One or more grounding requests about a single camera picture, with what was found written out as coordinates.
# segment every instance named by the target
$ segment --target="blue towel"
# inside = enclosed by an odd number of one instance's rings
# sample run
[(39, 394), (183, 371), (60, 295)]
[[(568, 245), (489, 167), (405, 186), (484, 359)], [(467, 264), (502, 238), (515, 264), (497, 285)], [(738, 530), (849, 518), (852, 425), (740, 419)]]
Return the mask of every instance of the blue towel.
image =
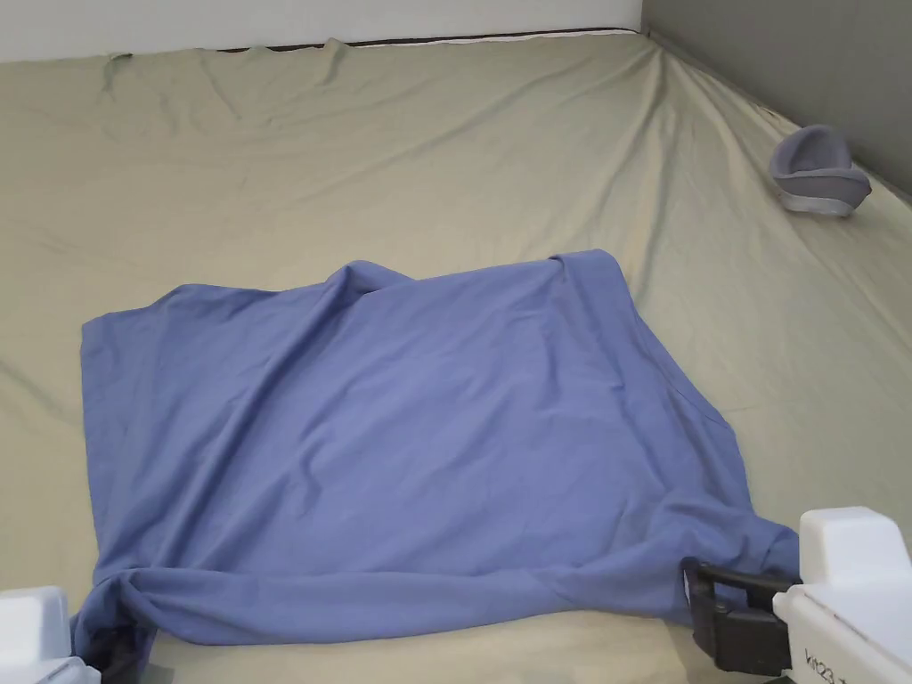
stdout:
[(87, 323), (82, 364), (80, 654), (125, 626), (262, 644), (583, 608), (686, 621), (683, 556), (797, 570), (604, 252), (186, 285)]

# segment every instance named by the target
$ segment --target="white wall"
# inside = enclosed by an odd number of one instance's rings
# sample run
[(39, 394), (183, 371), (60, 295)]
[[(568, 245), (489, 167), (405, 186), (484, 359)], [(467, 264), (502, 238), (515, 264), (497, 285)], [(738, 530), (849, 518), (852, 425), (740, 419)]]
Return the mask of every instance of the white wall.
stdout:
[(639, 29), (642, 0), (0, 0), (0, 61), (560, 28)]

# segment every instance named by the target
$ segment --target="fitted sheet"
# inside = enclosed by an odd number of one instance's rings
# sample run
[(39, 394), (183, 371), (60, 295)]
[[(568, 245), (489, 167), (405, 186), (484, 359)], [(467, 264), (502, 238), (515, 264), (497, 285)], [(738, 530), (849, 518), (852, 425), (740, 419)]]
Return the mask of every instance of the fitted sheet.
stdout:
[[(73, 609), (89, 589), (83, 322), (355, 259), (425, 277), (605, 249), (735, 429), (761, 515), (863, 504), (912, 533), (912, 210), (875, 181), (847, 220), (785, 212), (765, 167), (795, 126), (642, 36), (12, 64), (0, 92), (0, 586), (61, 585)], [(187, 682), (734, 678), (686, 630), (592, 613), (330, 647), (162, 635), (151, 662)]]

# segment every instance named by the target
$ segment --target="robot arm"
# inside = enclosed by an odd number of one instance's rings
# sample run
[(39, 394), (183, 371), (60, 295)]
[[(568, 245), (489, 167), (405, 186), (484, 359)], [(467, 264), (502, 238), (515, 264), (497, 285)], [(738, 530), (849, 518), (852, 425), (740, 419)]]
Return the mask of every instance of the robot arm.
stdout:
[[(912, 684), (912, 562), (896, 524), (866, 508), (810, 511), (803, 583), (682, 563), (694, 639), (721, 669), (795, 684)], [(747, 606), (717, 596), (747, 593)]]

